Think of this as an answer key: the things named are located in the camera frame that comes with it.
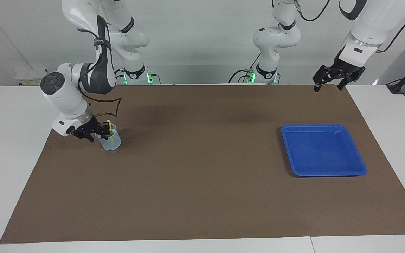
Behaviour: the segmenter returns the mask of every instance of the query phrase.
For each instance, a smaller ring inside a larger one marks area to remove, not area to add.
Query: plastic tray
[[[367,172],[342,125],[284,125],[281,132],[291,169],[298,176],[361,176]]]

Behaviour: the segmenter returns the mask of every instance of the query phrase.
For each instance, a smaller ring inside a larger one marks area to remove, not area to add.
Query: brown table mat
[[[405,234],[405,190],[347,91],[130,86],[95,97],[119,96],[121,147],[52,131],[1,243]],[[286,124],[346,126],[368,173],[295,176]]]

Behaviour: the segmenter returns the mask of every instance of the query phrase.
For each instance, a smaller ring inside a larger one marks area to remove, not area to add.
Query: robotic arm
[[[347,0],[340,0],[340,11],[347,19],[354,21],[354,26],[333,65],[321,66],[313,76],[315,92],[334,79],[342,79],[338,85],[339,90],[357,81],[365,71],[365,63],[405,16],[405,0],[355,0],[355,5],[348,10],[345,10],[342,3],[347,3]]]
[[[112,24],[99,15],[100,3]],[[135,24],[123,0],[63,0],[62,12],[79,31],[93,34],[97,61],[61,64],[56,72],[42,79],[44,97],[59,111],[52,128],[62,136],[72,134],[91,142],[91,133],[107,138],[108,124],[97,121],[81,93],[107,94],[114,88],[112,49],[121,56],[130,80],[147,80],[146,67],[136,48],[148,45],[149,36]]]
[[[254,66],[256,82],[272,83],[279,64],[277,48],[296,46],[301,32],[296,26],[294,0],[274,0],[273,17],[279,22],[277,27],[264,27],[254,33],[254,45],[261,54]]]

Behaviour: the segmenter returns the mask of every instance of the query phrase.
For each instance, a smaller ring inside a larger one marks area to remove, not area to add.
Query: white table
[[[404,96],[384,86],[347,89],[405,187]],[[0,238],[55,117],[39,87],[0,87]],[[40,243],[0,245],[0,252],[405,253],[405,235]]]

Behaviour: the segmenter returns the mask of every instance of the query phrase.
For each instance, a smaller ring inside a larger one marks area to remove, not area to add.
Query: cable
[[[254,62],[251,64],[251,67],[249,67],[250,69],[252,69],[252,66],[254,66],[254,64],[256,64],[257,59],[259,59],[259,57],[260,57],[260,55],[261,55],[261,54],[262,54],[262,53],[259,53],[259,55],[256,57],[256,59],[254,60]]]
[[[159,78],[159,84],[162,84],[162,81],[160,80],[159,75],[156,75],[156,76],[157,76],[157,78]]]
[[[279,75],[278,84],[277,84],[277,85],[279,85],[279,82],[281,81],[281,74],[277,73],[276,75]]]
[[[240,73],[240,72],[245,72],[245,71],[244,71],[243,69],[236,71],[236,72],[231,76],[231,78],[229,79],[229,82],[228,82],[228,83],[230,83],[230,82],[232,81],[232,79],[233,79],[238,73]]]
[[[321,14],[323,14],[324,10],[326,10],[326,7],[328,7],[328,4],[329,4],[330,1],[331,1],[331,0],[328,0],[328,1],[326,2],[326,4],[324,5],[323,9],[322,9],[321,12],[320,12],[320,14],[318,14],[318,16],[316,16],[314,19],[306,19],[306,18],[302,15],[302,10],[301,10],[301,7],[300,7],[300,5],[299,5],[298,0],[295,0],[295,5],[296,5],[296,7],[297,7],[296,9],[297,9],[298,12],[299,12],[299,16],[301,16],[301,18],[304,19],[305,21],[312,22],[312,21],[317,20],[317,19],[321,16]]]
[[[386,85],[389,85],[389,84],[394,83],[394,82],[398,82],[398,81],[400,81],[400,80],[402,80],[402,78],[401,78],[401,79],[398,79],[398,80],[391,81],[391,82],[387,83]]]
[[[94,98],[92,98],[92,97],[90,97],[90,96],[87,96],[85,93],[83,93],[83,92],[82,92],[82,89],[81,89],[81,84],[82,84],[81,78],[82,78],[84,75],[88,75],[88,73],[89,73],[90,71],[92,71],[92,70],[101,62],[102,55],[103,55],[103,54],[100,53],[100,55],[99,55],[98,60],[96,61],[96,63],[95,63],[90,69],[87,69],[87,70],[79,77],[79,79],[77,80],[77,89],[79,90],[79,92],[80,92],[84,97],[86,97],[87,99],[90,99],[90,100],[92,100],[92,101],[95,101],[95,102],[109,103],[109,102],[116,102],[116,101],[118,101],[117,110],[115,111],[115,114],[110,113],[110,112],[103,112],[103,113],[100,113],[100,114],[95,114],[94,117],[99,117],[99,116],[102,116],[102,115],[112,115],[112,116],[114,116],[114,117],[118,117],[118,108],[119,108],[119,106],[120,106],[120,103],[121,103],[122,98],[112,99],[112,100],[94,99]]]
[[[124,75],[119,75],[119,76],[115,77],[115,83],[117,83],[117,80],[119,77],[124,77]]]
[[[385,48],[384,50],[378,50],[376,51],[376,53],[384,53],[386,52],[390,46],[393,44],[393,42],[397,39],[398,35],[402,32],[402,30],[404,30],[405,28],[405,24],[401,27],[401,29],[397,32],[397,34],[395,35],[395,37],[392,39],[392,41],[389,43],[389,45],[387,46],[387,48]]]
[[[244,78],[244,79],[243,79],[243,81],[242,81],[241,83],[244,83],[246,77],[248,77],[248,75],[241,76],[241,77],[238,79],[237,83],[240,83],[240,79],[242,79],[242,78]]]
[[[160,80],[160,77],[158,74],[151,74],[151,77],[158,77],[159,78],[159,84],[162,84],[162,81]]]
[[[95,36],[97,39],[99,39],[99,37],[98,37],[95,33],[91,32],[91,31],[89,31],[89,30],[85,30],[85,29],[77,29],[77,30],[78,30],[79,32],[88,32],[88,33],[91,33],[91,34],[93,34],[93,36]],[[116,109],[116,111],[115,111],[115,114],[110,113],[110,112],[103,112],[103,113],[100,113],[100,114],[95,114],[95,115],[93,115],[93,117],[99,117],[99,116],[103,116],[103,115],[112,115],[112,116],[114,116],[114,117],[118,117],[118,109],[119,109],[119,107],[120,107],[120,103],[121,103],[122,98],[111,99],[111,100],[94,99],[94,98],[92,98],[92,97],[90,97],[90,96],[87,96],[85,93],[83,93],[83,92],[82,92],[82,89],[81,89],[81,84],[82,84],[81,78],[82,78],[84,75],[85,75],[85,76],[88,75],[88,73],[89,73],[90,71],[92,71],[93,69],[95,69],[95,67],[98,66],[99,63],[101,63],[102,58],[103,58],[103,54],[100,53],[100,54],[99,54],[99,57],[98,57],[98,60],[96,60],[95,64],[94,64],[90,69],[87,69],[87,70],[79,77],[79,79],[77,79],[77,89],[79,90],[79,92],[80,92],[84,97],[86,97],[87,99],[90,99],[90,100],[92,100],[92,101],[95,101],[95,102],[110,103],[110,102],[116,102],[116,101],[118,101],[117,109]]]
[[[98,38],[98,36],[97,36],[94,32],[92,32],[92,31],[85,30],[85,29],[80,29],[80,28],[78,28],[77,30],[78,30],[79,32],[88,32],[88,33],[91,33],[93,36],[95,36],[96,38]]]

